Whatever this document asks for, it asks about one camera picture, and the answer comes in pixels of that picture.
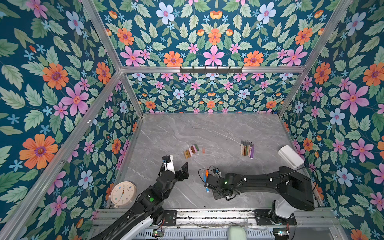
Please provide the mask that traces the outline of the blue highlighter pen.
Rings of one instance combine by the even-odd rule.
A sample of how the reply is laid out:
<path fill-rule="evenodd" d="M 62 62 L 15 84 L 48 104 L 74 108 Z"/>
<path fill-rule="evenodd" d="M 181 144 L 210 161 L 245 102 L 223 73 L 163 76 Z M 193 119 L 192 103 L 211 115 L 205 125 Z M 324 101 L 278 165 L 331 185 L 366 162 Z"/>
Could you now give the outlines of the blue highlighter pen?
<path fill-rule="evenodd" d="M 203 174 L 203 180 L 204 180 L 204 186 L 206 188 L 206 192 L 209 193 L 210 189 L 207 187 L 207 174 L 206 173 Z"/>

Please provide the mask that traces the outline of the purple highlighter pen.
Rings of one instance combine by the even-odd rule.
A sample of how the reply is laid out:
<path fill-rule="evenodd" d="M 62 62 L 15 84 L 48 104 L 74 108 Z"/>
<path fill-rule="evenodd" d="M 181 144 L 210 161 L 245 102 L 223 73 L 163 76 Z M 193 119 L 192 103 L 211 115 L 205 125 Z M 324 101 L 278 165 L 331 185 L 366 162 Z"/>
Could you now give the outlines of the purple highlighter pen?
<path fill-rule="evenodd" d="M 255 145 L 252 144 L 252 151 L 251 151 L 251 157 L 250 157 L 251 160 L 254 158 L 254 151 L 255 151 Z"/>

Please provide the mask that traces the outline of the pink pen gold cap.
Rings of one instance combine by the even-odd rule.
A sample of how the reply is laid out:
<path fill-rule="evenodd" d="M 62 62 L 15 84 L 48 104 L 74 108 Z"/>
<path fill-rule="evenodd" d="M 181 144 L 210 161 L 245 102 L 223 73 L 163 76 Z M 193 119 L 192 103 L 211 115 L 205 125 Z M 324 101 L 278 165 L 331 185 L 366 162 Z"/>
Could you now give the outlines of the pink pen gold cap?
<path fill-rule="evenodd" d="M 248 156 L 249 156 L 249 158 L 251 157 L 251 151 L 252 151 L 252 142 L 250 142 L 249 147 L 248 147 Z"/>

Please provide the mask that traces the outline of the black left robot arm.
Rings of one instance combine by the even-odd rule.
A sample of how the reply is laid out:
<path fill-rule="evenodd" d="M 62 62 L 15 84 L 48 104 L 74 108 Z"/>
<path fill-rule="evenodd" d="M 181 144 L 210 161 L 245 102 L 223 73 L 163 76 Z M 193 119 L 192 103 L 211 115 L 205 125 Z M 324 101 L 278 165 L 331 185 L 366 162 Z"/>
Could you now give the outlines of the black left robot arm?
<path fill-rule="evenodd" d="M 149 186 L 135 200 L 132 207 L 93 240 L 132 240 L 138 233 L 163 220 L 162 207 L 177 182 L 189 178 L 189 164 L 171 170 L 171 162 L 164 163 L 154 185 Z"/>

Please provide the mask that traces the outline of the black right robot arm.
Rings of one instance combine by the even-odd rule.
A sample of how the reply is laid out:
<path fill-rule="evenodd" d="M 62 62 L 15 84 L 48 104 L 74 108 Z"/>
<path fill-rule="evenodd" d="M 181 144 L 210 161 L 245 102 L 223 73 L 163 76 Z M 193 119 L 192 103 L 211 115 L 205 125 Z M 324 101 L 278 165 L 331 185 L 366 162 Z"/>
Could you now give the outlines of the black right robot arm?
<path fill-rule="evenodd" d="M 311 180 L 289 167 L 280 167 L 278 171 L 262 175 L 225 174 L 218 169 L 209 170 L 204 186 L 213 191 L 214 199 L 231 201 L 245 193 L 272 193 L 280 196 L 272 203 L 272 209 L 259 218 L 271 221 L 275 225 L 287 222 L 297 210 L 311 212 L 315 210 Z"/>

